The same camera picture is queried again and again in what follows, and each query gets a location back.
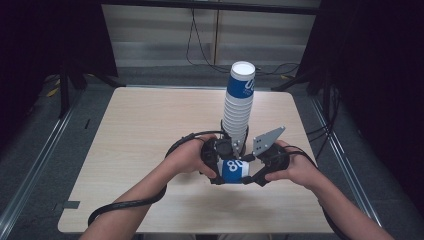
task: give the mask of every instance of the right hand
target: right hand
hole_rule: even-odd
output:
[[[288,143],[277,140],[275,143],[285,147],[289,146]],[[297,151],[296,148],[285,148],[286,151]],[[276,181],[280,179],[289,179],[292,182],[302,185],[307,189],[311,189],[321,176],[321,172],[316,169],[309,160],[302,155],[290,155],[290,164],[286,170],[281,170],[265,175],[268,181]]]

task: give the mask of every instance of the left hand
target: left hand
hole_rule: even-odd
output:
[[[164,161],[169,162],[175,168],[177,174],[200,171],[209,178],[215,178],[216,173],[206,166],[200,158],[200,150],[203,144],[215,134],[199,136],[200,139],[190,140],[176,148]]]

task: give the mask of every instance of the tabletop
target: tabletop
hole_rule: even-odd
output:
[[[193,132],[220,130],[225,90],[118,88],[99,126],[58,228],[81,233],[89,215],[113,202],[164,158],[169,147]],[[285,126],[280,139],[313,158],[293,97],[254,93],[246,152],[255,136]],[[263,164],[250,163],[250,175]],[[137,232],[306,233],[332,232],[313,193],[288,180],[212,185],[197,172],[171,180]]]

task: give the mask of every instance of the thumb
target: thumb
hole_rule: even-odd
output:
[[[199,171],[203,174],[205,174],[208,178],[216,178],[216,173],[214,170],[210,169],[206,164],[202,163],[202,165],[199,168]]]
[[[280,179],[289,179],[289,176],[286,170],[282,170],[282,171],[268,173],[267,175],[265,175],[265,179],[268,181],[276,181]]]

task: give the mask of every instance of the gray carpet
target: gray carpet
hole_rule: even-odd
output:
[[[270,72],[275,67],[263,67]],[[225,87],[228,74],[207,66],[151,67],[119,69],[121,81],[133,85]],[[96,134],[113,88],[87,77],[89,85],[83,92],[56,149],[40,176],[27,204],[20,214],[9,239],[77,239],[78,235],[62,234],[57,230],[61,211],[56,207],[69,197],[82,163]],[[258,76],[256,89],[269,89],[283,83],[279,76]],[[306,131],[320,126],[307,96],[306,84],[291,87]],[[44,142],[57,122],[60,95],[45,97],[52,88],[46,85],[34,110],[7,148],[1,152],[0,210],[3,211],[25,178]],[[335,124],[338,135],[372,205],[383,226],[396,239],[424,239],[424,221],[404,195],[399,184],[373,154],[366,140],[361,138],[349,112],[340,107]],[[311,143],[316,153],[322,139]],[[329,144],[318,159],[324,172],[352,201],[354,196]],[[274,239],[338,239],[334,234],[281,234]]]

